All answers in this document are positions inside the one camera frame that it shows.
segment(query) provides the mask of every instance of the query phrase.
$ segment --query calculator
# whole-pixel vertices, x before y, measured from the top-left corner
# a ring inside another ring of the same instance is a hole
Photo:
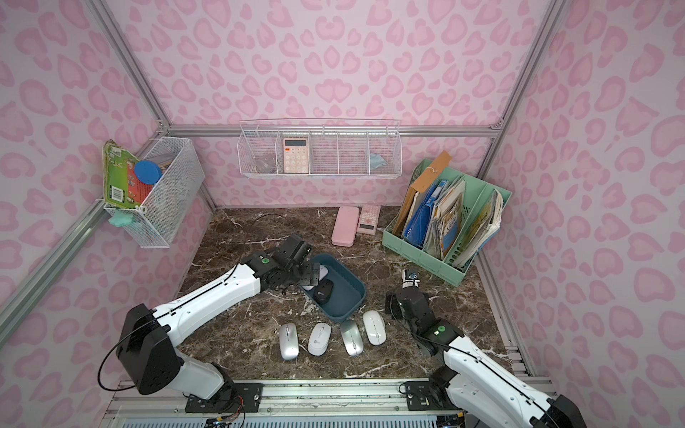
[[[359,214],[357,233],[375,235],[376,226],[378,225],[378,216],[380,214],[380,205],[364,205],[361,214]]]
[[[309,173],[309,144],[307,138],[283,139],[283,162],[286,174]]]

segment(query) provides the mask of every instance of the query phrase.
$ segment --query pink wallpaper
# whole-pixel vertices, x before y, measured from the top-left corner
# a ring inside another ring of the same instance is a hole
[[[141,249],[103,223],[0,349],[0,425],[86,428],[99,421],[112,393],[95,375],[126,312],[173,299],[209,218],[197,197],[170,249]],[[103,383],[115,387],[122,375],[110,358]]]
[[[108,2],[173,122],[491,124],[547,1]]]
[[[0,305],[156,127],[80,0],[0,5]]]
[[[487,254],[591,427],[685,425],[685,2],[575,0],[488,178]]]
[[[404,138],[398,179],[249,179],[240,174],[237,138],[196,138],[195,148],[207,175],[205,184],[221,207],[381,203],[401,205],[412,171],[423,158],[447,150],[452,168],[476,174],[489,138]]]

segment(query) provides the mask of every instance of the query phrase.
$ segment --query brown envelope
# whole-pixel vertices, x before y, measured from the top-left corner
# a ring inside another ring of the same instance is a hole
[[[393,235],[400,236],[402,234],[404,223],[406,223],[409,214],[409,209],[414,201],[414,195],[417,192],[421,193],[428,190],[430,185],[433,184],[438,176],[447,168],[447,165],[449,165],[451,160],[452,157],[449,153],[443,151],[425,170],[423,170],[421,175],[419,175],[419,178],[415,179],[414,182],[409,185],[407,194],[404,197],[404,202],[402,203],[402,208],[399,210],[397,222],[393,228]]]

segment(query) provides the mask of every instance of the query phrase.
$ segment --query green file organizer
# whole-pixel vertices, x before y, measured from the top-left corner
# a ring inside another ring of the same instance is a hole
[[[415,179],[419,177],[419,175],[421,175],[423,170],[425,170],[431,162],[432,160],[430,159],[424,159],[423,161],[421,161],[419,165],[416,166],[416,168],[414,168],[414,173],[412,174],[411,180],[412,183]],[[462,219],[466,219],[463,224],[466,227],[462,226],[461,230],[457,235],[454,245],[445,257],[445,261],[438,260],[432,255],[424,252],[423,250],[414,247],[409,242],[405,241],[403,238],[393,235],[391,230],[393,230],[395,222],[397,222],[397,217],[395,217],[393,221],[391,221],[390,224],[383,231],[383,245],[385,247],[388,247],[395,253],[418,264],[425,270],[428,270],[430,273],[438,275],[440,278],[449,282],[453,286],[458,286],[461,283],[461,281],[464,279],[464,276],[466,275],[466,272],[469,270],[469,267],[471,267],[471,262],[473,261],[473,258],[469,260],[469,262],[464,266],[463,269],[455,268],[451,265],[451,263],[460,254],[461,241],[464,238],[464,231],[468,229],[469,225],[471,225],[471,223],[478,215],[480,210],[483,208],[483,205],[487,202],[487,200],[489,200],[489,198],[492,197],[494,189],[498,189],[499,192],[502,194],[504,206],[506,206],[507,202],[509,201],[509,197],[512,194],[509,190],[504,190],[503,188],[497,187],[493,184],[490,184],[481,179],[477,179],[470,175],[461,173],[460,171],[457,171],[456,169],[452,168],[445,168],[445,170],[442,174],[440,174],[440,177],[438,177],[437,180],[440,181],[446,179],[452,182],[453,180],[458,179],[460,177],[463,177],[466,181],[466,191],[464,193],[462,212]]]

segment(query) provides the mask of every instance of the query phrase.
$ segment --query wire basket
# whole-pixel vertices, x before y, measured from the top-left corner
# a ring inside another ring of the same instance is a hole
[[[238,139],[240,173],[248,177],[380,178],[402,174],[402,141],[398,121],[328,120],[322,125],[289,125],[287,121],[243,121]],[[286,173],[285,138],[307,138],[308,173]]]
[[[133,214],[134,222],[123,228],[142,248],[169,248],[186,213],[200,189],[205,174],[187,138],[162,137],[143,159],[174,154],[175,158],[162,178],[136,209],[106,204],[105,210]]]

